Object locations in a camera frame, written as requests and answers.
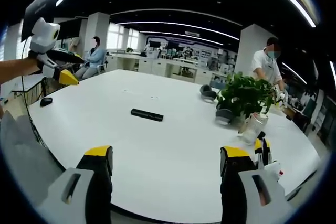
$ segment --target woman in blue shirt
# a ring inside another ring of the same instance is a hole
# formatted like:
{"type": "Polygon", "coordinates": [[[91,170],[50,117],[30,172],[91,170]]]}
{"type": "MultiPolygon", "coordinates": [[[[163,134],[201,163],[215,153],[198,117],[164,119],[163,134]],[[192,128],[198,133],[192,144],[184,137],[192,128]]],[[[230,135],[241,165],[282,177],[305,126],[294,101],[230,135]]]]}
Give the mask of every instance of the woman in blue shirt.
{"type": "Polygon", "coordinates": [[[105,51],[99,48],[99,37],[93,37],[91,43],[92,49],[86,56],[85,64],[75,73],[78,80],[84,80],[94,76],[98,72],[97,66],[103,64],[105,51]]]}

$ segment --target black computer mouse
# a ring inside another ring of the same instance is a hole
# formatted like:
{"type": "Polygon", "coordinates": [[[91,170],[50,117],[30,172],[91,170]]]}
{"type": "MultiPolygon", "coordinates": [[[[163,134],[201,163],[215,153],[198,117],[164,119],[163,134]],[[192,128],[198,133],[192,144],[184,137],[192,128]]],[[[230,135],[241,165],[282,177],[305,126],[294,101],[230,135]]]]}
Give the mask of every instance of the black computer mouse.
{"type": "Polygon", "coordinates": [[[52,102],[53,102],[53,99],[51,97],[42,98],[42,100],[40,102],[40,107],[47,106],[47,105],[51,104],[52,102]]]}

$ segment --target face mask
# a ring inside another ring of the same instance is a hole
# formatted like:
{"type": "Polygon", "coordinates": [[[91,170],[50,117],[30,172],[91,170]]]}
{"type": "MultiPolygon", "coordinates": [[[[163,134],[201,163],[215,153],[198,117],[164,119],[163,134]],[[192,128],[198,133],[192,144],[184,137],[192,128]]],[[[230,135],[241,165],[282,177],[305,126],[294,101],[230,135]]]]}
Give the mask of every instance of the face mask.
{"type": "Polygon", "coordinates": [[[95,40],[95,39],[92,39],[92,40],[91,40],[91,48],[96,48],[96,46],[97,46],[97,42],[96,42],[96,40],[95,40]]]}
{"type": "Polygon", "coordinates": [[[267,55],[272,59],[277,59],[281,55],[281,52],[269,51],[267,55]]]}

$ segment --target green leaves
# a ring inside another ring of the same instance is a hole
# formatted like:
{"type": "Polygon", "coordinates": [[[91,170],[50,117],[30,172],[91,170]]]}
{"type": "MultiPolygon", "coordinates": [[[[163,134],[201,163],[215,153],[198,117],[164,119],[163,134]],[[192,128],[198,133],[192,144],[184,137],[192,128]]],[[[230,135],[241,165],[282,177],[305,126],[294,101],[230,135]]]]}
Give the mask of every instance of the green leaves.
{"type": "Polygon", "coordinates": [[[262,103],[265,104],[267,113],[275,103],[272,85],[265,80],[256,81],[239,72],[233,77],[228,75],[226,82],[225,88],[217,94],[217,108],[229,109],[235,116],[240,116],[243,112],[248,117],[251,113],[260,112],[262,103]]]}

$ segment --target black remote control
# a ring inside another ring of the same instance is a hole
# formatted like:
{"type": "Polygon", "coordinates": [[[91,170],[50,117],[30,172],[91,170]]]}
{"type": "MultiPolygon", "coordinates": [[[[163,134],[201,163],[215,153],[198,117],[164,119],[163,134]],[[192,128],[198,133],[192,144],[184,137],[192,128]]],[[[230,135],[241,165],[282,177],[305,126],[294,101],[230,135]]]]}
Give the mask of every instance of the black remote control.
{"type": "Polygon", "coordinates": [[[147,112],[143,110],[133,109],[131,110],[131,114],[135,116],[139,116],[141,118],[147,118],[147,119],[158,121],[158,122],[162,122],[163,120],[163,115],[159,115],[159,114],[155,114],[155,113],[151,113],[151,112],[147,112]]]}

